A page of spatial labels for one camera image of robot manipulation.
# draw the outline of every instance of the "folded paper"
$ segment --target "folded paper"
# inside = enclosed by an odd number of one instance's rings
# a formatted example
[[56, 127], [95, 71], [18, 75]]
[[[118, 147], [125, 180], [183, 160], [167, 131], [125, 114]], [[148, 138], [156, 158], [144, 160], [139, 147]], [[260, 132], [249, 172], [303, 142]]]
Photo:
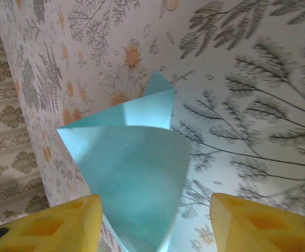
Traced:
[[169, 130], [174, 94], [155, 71], [142, 98], [58, 129], [128, 252], [167, 251], [191, 153]]

